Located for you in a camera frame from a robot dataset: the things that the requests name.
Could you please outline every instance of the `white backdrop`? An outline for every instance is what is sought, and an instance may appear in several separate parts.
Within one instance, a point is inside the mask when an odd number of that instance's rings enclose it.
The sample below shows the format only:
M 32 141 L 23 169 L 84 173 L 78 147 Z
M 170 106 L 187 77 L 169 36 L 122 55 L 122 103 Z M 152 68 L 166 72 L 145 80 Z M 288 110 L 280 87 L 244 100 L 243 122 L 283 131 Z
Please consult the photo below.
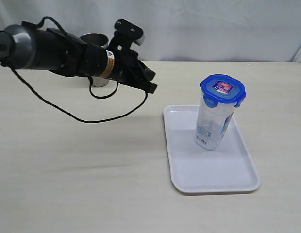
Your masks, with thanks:
M 75 34 L 143 28 L 144 60 L 301 61 L 301 0 L 0 0 L 0 29 L 52 16 Z

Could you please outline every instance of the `barcode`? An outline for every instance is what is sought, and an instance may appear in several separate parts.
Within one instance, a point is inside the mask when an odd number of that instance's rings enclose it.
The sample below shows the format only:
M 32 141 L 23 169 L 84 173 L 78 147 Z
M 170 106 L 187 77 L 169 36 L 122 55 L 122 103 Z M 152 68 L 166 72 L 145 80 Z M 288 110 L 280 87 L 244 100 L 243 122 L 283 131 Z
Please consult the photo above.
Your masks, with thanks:
M 196 138 L 197 138 L 199 141 L 201 141 L 203 144 L 207 145 L 207 142 L 204 141 L 201 137 L 197 136 Z

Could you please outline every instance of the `metal cup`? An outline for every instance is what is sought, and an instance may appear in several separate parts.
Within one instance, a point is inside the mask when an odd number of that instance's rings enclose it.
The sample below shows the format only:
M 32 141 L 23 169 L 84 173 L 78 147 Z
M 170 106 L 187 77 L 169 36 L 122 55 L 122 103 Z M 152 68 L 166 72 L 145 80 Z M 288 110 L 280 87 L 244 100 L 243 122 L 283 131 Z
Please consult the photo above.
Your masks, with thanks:
M 99 33 L 88 33 L 85 35 L 82 35 L 80 37 L 81 40 L 88 44 L 93 44 L 100 46 L 102 48 L 106 48 L 108 46 L 108 37 L 104 34 L 99 34 Z M 109 80 L 100 78 L 100 77 L 93 77 L 93 84 L 92 86 L 94 87 L 102 87 L 106 86 L 108 84 Z

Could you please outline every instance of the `table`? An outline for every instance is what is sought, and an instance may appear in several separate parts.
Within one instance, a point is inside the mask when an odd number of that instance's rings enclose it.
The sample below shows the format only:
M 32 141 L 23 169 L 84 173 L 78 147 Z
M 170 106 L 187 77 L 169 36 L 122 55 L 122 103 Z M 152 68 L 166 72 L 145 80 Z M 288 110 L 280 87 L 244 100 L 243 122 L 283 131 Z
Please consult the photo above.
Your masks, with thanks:
M 0 67 L 0 233 L 301 233 L 301 63 L 146 63 L 157 73 L 155 94 L 134 114 L 96 125 L 44 104 Z M 252 194 L 184 196 L 170 181 L 163 109 L 199 104 L 199 83 L 214 73 L 247 88 L 235 117 L 262 179 Z M 88 120 L 144 97 L 121 86 L 95 100 L 87 79 L 20 74 Z

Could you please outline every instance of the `clear plastic bottle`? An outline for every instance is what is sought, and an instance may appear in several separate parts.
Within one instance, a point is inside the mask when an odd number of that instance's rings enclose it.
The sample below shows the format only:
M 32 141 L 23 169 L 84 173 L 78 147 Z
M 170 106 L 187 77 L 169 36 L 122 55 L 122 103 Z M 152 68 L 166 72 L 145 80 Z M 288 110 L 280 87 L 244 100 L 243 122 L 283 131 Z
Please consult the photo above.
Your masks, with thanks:
M 201 89 L 195 141 L 206 150 L 214 150 L 246 92 L 240 81 L 222 74 L 210 75 L 201 82 Z

